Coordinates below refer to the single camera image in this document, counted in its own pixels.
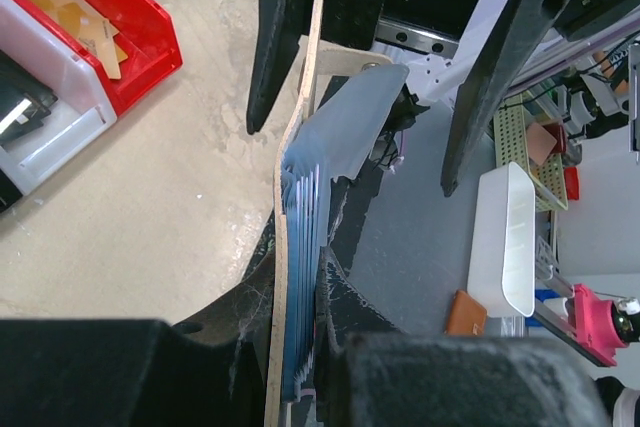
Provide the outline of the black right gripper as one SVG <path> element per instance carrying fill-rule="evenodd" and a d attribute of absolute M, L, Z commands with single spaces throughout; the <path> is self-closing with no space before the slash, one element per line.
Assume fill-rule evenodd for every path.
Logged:
<path fill-rule="evenodd" d="M 322 37 L 368 50 L 382 42 L 414 52 L 456 53 L 479 0 L 324 0 Z M 451 196 L 516 75 L 569 0 L 508 0 L 459 87 L 441 187 Z M 259 0 L 246 110 L 247 133 L 268 119 L 299 50 L 306 0 Z"/>

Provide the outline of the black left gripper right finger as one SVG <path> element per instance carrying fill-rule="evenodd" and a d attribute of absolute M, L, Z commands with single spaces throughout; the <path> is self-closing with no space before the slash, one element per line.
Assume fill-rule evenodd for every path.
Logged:
<path fill-rule="evenodd" d="M 325 426 L 608 426 L 594 381 L 545 338 L 410 335 L 321 254 L 314 385 Z"/>

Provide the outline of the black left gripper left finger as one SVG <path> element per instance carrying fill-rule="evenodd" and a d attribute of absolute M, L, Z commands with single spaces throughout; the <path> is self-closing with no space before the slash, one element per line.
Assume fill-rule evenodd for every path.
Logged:
<path fill-rule="evenodd" d="M 274 290 L 268 221 L 241 282 L 174 325 L 3 320 L 5 426 L 259 426 Z"/>

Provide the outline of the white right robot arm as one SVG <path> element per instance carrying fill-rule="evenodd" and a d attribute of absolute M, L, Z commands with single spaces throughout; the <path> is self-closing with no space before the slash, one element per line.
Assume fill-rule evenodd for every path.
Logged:
<path fill-rule="evenodd" d="M 454 93 L 441 186 L 451 194 L 490 119 L 546 33 L 578 0 L 259 0 L 246 129 L 259 132 L 302 37 L 350 49 L 382 43 L 437 58 L 424 97 Z"/>

